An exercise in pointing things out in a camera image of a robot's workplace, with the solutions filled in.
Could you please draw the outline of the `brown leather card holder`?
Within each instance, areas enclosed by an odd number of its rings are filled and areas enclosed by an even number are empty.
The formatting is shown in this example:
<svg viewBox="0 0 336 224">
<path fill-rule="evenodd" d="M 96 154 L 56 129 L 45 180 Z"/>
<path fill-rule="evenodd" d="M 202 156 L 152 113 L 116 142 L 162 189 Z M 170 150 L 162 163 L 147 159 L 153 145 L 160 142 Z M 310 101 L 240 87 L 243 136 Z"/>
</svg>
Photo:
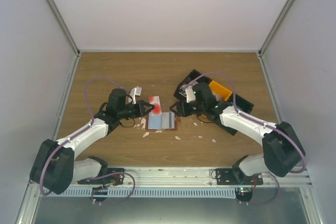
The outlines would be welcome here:
<svg viewBox="0 0 336 224">
<path fill-rule="evenodd" d="M 162 112 L 158 115 L 154 115 L 152 112 L 150 112 L 146 123 L 146 129 L 176 131 L 178 122 L 180 122 L 180 118 L 178 118 L 173 112 Z"/>
</svg>

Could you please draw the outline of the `red white credit card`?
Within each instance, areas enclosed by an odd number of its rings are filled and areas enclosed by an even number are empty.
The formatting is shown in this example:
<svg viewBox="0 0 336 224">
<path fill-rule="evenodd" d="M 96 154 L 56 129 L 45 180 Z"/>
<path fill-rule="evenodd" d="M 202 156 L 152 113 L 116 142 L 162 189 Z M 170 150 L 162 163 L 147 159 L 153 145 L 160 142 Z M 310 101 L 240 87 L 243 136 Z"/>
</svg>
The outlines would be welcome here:
<svg viewBox="0 0 336 224">
<path fill-rule="evenodd" d="M 154 105 L 154 109 L 151 111 L 153 115 L 161 115 L 162 109 L 161 109 L 161 103 L 159 96 L 151 96 L 149 97 L 149 103 L 151 105 Z"/>
</svg>

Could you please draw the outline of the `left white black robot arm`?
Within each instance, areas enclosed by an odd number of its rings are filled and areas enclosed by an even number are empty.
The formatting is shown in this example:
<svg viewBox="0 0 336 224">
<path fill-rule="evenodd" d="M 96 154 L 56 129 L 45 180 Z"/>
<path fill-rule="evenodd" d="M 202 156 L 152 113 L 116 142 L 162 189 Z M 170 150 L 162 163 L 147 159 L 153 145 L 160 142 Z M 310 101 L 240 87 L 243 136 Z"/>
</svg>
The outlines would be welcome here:
<svg viewBox="0 0 336 224">
<path fill-rule="evenodd" d="M 61 194 L 71 184 L 92 179 L 103 184 L 108 179 L 105 164 L 99 158 L 76 158 L 94 142 L 108 136 L 122 120 L 149 114 L 155 106 L 146 101 L 136 101 L 137 93 L 113 89 L 108 101 L 103 103 L 93 118 L 72 134 L 56 141 L 46 139 L 41 143 L 31 168 L 29 178 L 52 193 Z"/>
</svg>

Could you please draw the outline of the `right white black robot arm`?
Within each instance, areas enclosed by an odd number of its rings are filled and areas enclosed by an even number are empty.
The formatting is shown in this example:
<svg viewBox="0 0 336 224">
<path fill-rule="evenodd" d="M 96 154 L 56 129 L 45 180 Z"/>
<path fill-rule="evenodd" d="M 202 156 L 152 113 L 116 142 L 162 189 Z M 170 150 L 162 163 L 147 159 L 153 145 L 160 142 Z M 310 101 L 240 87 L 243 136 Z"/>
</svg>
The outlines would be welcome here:
<svg viewBox="0 0 336 224">
<path fill-rule="evenodd" d="M 305 151 L 291 124 L 263 121 L 240 110 L 234 102 L 218 101 L 204 82 L 186 87 L 185 93 L 184 100 L 170 106 L 176 116 L 204 115 L 218 126 L 243 133 L 263 148 L 261 154 L 244 156 L 232 166 L 237 184 L 243 185 L 260 173 L 285 177 L 305 162 Z"/>
</svg>

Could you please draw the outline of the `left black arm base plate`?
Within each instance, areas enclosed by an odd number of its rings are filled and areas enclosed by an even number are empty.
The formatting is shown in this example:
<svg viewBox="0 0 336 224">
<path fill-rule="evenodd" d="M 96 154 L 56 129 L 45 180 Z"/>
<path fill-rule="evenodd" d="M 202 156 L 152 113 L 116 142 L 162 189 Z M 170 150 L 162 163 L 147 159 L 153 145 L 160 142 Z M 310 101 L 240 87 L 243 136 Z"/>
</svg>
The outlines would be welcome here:
<svg viewBox="0 0 336 224">
<path fill-rule="evenodd" d="M 124 180 L 124 174 L 125 172 L 124 168 L 104 168 L 101 170 L 98 174 L 98 177 L 101 177 L 103 175 L 111 174 L 108 177 L 100 178 L 100 179 L 94 179 L 94 180 L 87 180 L 82 179 L 77 181 L 77 184 L 79 185 L 92 185 L 92 198 L 96 202 L 104 202 L 107 197 L 98 197 L 102 195 L 107 195 L 107 189 L 110 186 L 119 186 L 123 184 Z"/>
</svg>

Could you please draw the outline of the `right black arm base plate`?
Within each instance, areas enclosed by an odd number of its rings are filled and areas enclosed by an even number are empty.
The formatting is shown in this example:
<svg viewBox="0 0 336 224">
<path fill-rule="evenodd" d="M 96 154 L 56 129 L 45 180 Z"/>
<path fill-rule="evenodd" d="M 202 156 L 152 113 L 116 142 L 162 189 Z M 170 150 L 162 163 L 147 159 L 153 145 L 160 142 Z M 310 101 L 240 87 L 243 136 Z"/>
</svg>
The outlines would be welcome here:
<svg viewBox="0 0 336 224">
<path fill-rule="evenodd" d="M 263 185 L 262 174 L 247 176 L 238 168 L 217 168 L 210 172 L 217 185 L 236 186 L 235 196 L 239 203 L 249 204 L 257 186 Z"/>
</svg>

